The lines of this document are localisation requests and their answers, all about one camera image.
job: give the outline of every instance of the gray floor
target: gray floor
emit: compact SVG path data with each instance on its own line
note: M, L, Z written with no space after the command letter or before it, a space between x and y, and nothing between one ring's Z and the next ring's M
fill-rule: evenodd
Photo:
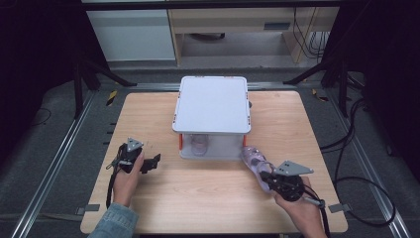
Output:
M250 44L258 43L255 36L238 35L236 37L235 42L253 39ZM234 40L233 37L230 38L227 35L225 42L229 42L228 39ZM271 36L259 39L262 42L270 42L266 45L260 44L263 54L257 55L257 52L253 52L252 55L248 52L254 59L250 63L246 63L247 60L245 60L249 57L244 53L245 47L239 47L231 52L225 51L227 55L218 58L223 51L217 53L214 50L218 45L216 42L199 43L194 39L188 41L191 41L191 46L184 46L186 51L184 65L180 68L148 68L147 70L116 70L116 72L133 82L159 82L160 85L180 82L184 75L189 74L240 75L249 82L282 82L300 74L307 66L316 62L316 60L312 62L307 60L302 64L291 62L284 51L284 45L275 44L277 38ZM206 51L194 44L211 44L212 46ZM275 54L271 54L270 50L273 49L277 49ZM239 55L244 58L239 63L240 65L237 61ZM332 102L332 95L337 92L337 89L323 89L319 84L321 77L322 72L308 78L306 82L301 82L293 90L300 93L318 144L324 146L343 137L345 130ZM87 204L108 147L107 142L112 136L110 134L114 129L112 123L118 120L125 96L130 92L141 91L122 88L103 76L101 76L101 81L102 86L93 94L91 107L66 154L65 161L59 167L51 190L42 203L40 214L74 214L77 207ZM329 97L330 101L321 101L316 98L312 95L312 88L317 89L319 96ZM114 89L118 90L117 97L111 106L106 106L108 96ZM349 89L349 96L350 108L361 97L361 94ZM0 174L0 223L2 227L0 237L11 236L19 215L25 211L37 192L67 130L73 123L72 83L69 82L50 90L45 95L42 108L48 109L51 117L45 123L34 126L27 132L9 158L10 165L3 168ZM34 119L34 124L43 122L48 116L49 112L41 109ZM419 183L400 158L387 154L386 144L380 137L369 110L358 111L356 129L358 140L361 141L370 162L394 200L406 227L412 237L420 236L420 201L417 198L420 196ZM323 156L332 177L339 152L327 153ZM356 159L356 153L351 146L346 148L340 166L340 177L343 176L364 176L363 166ZM369 185L357 181L343 182L339 184L338 193L344 202L352 206L356 215L371 222L384 221L382 211ZM350 215L347 215L347 218L349 230L343 234L334 234L333 237L398 237L394 236L389 227L370 227ZM79 226L79 221L39 217L30 229L28 237L85 237L86 235L80 232ZM264 235L264 237L275 237L275 235Z

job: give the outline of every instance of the wooden tabletop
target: wooden tabletop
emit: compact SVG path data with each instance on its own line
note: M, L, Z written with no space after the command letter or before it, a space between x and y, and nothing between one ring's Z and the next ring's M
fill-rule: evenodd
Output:
M146 158L161 154L156 170L141 175L132 199L140 214L136 233L292 233L286 212L265 194L242 162L185 160L171 128L176 92L132 93L126 98L89 204L81 231L90 233L106 210L112 170L105 170L128 137L142 141ZM252 130L247 144L279 166L290 160L314 170L312 187L327 205L338 203L300 96L295 91L249 92ZM330 213L332 232L348 228L342 212Z

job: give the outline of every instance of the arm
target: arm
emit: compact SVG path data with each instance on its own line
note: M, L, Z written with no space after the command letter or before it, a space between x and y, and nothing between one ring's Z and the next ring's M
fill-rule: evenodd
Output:
M311 185L308 177L302 177L302 179L304 184ZM278 193L275 193L274 199L287 212L293 224L305 238L327 237L322 226L319 208L316 205L303 198L293 202L286 201Z
M95 237L132 237L139 215L130 209L131 198L139 180L140 168L143 165L144 154L137 157L129 174L119 171L113 186L114 199L104 213L95 230L89 235Z

